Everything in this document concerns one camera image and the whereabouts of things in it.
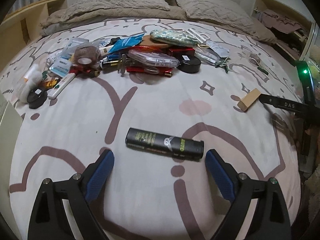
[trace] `metal screw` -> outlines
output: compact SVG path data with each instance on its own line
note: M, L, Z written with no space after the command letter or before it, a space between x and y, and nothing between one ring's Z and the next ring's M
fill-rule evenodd
M73 174L72 178L75 180L78 180L81 178L81 174L80 173Z
M239 173L238 176L239 176L239 179L241 179L241 180L245 180L248 177L247 174L245 174L243 172Z
M272 184L277 184L278 183L278 180L276 179L276 178L270 178L270 182L272 183Z
M42 181L42 183L43 184L49 184L51 182L51 179L49 179L49 178L46 178L46 179L44 179L43 181Z

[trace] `pillow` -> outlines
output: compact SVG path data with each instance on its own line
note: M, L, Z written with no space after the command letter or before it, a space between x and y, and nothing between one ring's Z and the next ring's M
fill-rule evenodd
M169 4L164 0L80 0L66 9L61 16L60 22L65 22L74 16L87 12L116 8L170 10Z
M258 41L263 41L267 43L275 44L277 43L277 38L271 30L265 27L258 19L251 17L254 27L256 29L255 36L258 38Z
M231 0L176 0L189 18L214 20L254 35L252 19Z

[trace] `white comb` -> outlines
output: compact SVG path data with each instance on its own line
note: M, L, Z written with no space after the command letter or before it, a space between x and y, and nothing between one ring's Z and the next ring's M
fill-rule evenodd
M193 29L187 29L186 32L195 37L201 44L206 44L207 40L210 39L210 37L208 37L207 35L199 34Z

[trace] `black round container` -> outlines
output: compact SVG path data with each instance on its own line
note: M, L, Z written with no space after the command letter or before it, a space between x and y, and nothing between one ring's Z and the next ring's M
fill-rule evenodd
M194 56L181 56L178 57L180 65L178 69L185 73L197 73L200 70L201 60Z
M29 108L36 109L43 105L43 103L47 100L48 93L45 88L35 88L31 90L29 95L27 96L27 102L29 104Z

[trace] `bedsheet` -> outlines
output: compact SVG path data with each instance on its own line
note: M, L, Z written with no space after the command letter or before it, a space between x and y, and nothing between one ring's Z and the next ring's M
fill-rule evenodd
M230 204L212 178L204 157L181 161L125 146L130 127L204 141L252 179L276 177L291 223L300 203L300 178L294 127L289 114L256 102L246 113L237 103L250 90L300 101L291 80L270 54L252 38L200 23L133 19L96 23L45 37L23 49L0 75L7 99L32 63L44 66L47 55L72 37L94 41L127 37L155 29L193 28L230 49L228 74L201 65L197 74L175 70L173 77L143 73L120 77L102 73L75 78L55 100L32 110L12 101L24 118L14 150L10 200L23 239L39 186L44 178L65 180L111 149L115 165L91 209L110 239L210 239ZM252 51L268 67L266 76L244 56ZM254 213L251 202L237 239L243 239ZM76 239L82 239L67 207Z

